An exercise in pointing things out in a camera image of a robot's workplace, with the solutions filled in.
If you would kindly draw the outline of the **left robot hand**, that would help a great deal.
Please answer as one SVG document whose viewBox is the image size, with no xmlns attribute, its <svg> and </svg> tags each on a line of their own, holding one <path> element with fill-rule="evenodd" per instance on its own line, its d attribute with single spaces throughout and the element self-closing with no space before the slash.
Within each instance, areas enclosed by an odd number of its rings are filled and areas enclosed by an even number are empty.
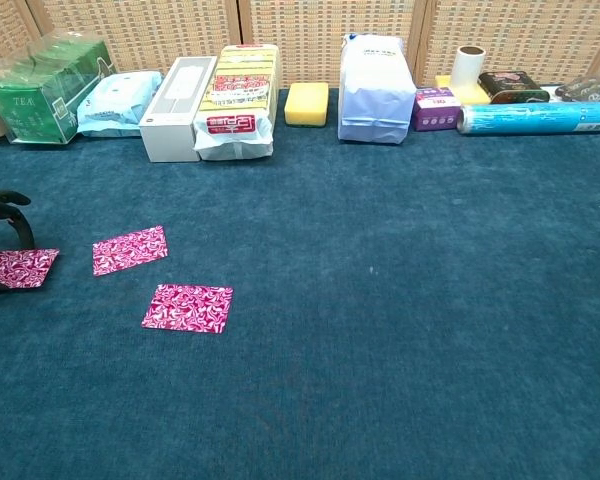
<svg viewBox="0 0 600 480">
<path fill-rule="evenodd" d="M 19 206 L 26 206 L 30 203 L 30 198 L 24 194 L 13 190 L 0 190 L 0 220 L 5 221 L 15 230 L 20 246 L 18 250 L 2 251 L 0 255 L 22 256 L 36 248 L 31 226 L 19 209 Z M 8 285 L 0 281 L 0 294 L 6 293 L 9 289 Z"/>
</svg>

